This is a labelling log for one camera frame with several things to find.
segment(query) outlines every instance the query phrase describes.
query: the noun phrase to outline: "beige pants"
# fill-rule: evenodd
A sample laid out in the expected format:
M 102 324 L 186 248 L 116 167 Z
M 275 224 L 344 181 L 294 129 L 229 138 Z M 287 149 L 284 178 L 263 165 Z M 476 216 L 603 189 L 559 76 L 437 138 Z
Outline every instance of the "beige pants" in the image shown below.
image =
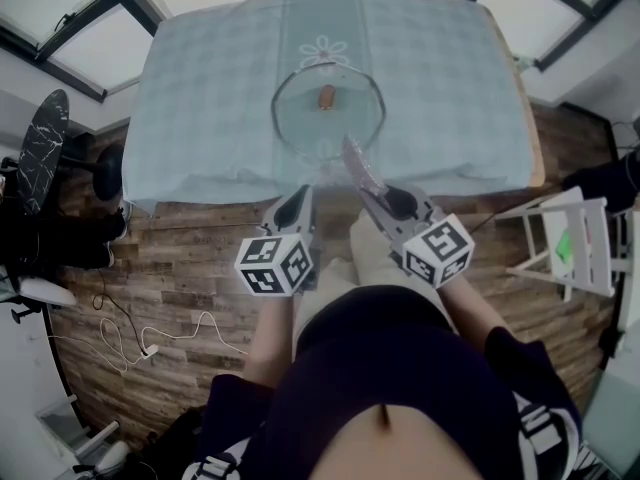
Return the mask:
M 316 291 L 305 292 L 302 296 L 293 325 L 294 350 L 300 334 L 311 319 L 357 286 L 395 285 L 410 288 L 431 301 L 451 324 L 438 292 L 416 276 L 407 276 L 389 258 L 389 240 L 364 211 L 351 226 L 350 242 L 353 263 L 334 258 L 320 272 Z

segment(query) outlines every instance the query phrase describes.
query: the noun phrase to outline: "dark navy shirt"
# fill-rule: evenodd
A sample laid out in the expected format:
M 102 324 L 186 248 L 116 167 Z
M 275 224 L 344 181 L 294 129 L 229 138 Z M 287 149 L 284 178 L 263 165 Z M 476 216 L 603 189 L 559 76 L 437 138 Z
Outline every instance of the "dark navy shirt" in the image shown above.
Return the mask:
M 485 479 L 519 479 L 513 391 L 567 409 L 580 428 L 541 342 L 523 344 L 496 328 L 483 356 L 416 292 L 357 288 L 308 324 L 277 390 L 233 375 L 213 379 L 196 459 L 252 436 L 240 467 L 243 480 L 307 479 L 349 420 L 388 404 L 426 414 Z

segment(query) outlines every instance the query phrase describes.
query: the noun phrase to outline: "green object on chair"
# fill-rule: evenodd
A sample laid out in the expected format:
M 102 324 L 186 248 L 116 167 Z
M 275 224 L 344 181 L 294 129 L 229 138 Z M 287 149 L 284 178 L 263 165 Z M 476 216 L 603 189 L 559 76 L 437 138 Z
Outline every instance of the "green object on chair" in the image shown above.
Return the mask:
M 562 237 L 556 246 L 556 254 L 565 265 L 571 261 L 571 237 L 569 236 L 569 231 L 566 229 L 564 233 L 562 233 Z

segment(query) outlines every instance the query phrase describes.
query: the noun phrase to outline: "black marble tabletop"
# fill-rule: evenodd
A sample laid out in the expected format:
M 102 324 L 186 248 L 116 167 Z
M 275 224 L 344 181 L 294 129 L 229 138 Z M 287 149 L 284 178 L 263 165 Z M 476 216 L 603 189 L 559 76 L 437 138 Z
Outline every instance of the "black marble tabletop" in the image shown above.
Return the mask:
M 18 195 L 27 212 L 40 212 L 55 176 L 69 122 L 69 99 L 62 89 L 42 102 L 31 120 L 18 159 Z

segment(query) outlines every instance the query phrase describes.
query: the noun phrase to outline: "forearm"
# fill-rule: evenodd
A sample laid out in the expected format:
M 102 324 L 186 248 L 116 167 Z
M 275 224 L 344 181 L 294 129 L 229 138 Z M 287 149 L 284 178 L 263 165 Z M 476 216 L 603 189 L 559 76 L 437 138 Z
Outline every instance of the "forearm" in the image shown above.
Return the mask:
M 484 353 L 487 336 L 495 327 L 509 330 L 500 314 L 464 278 L 457 276 L 438 290 L 460 336 Z
M 265 298 L 251 340 L 243 377 L 275 388 L 291 365 L 293 299 Z

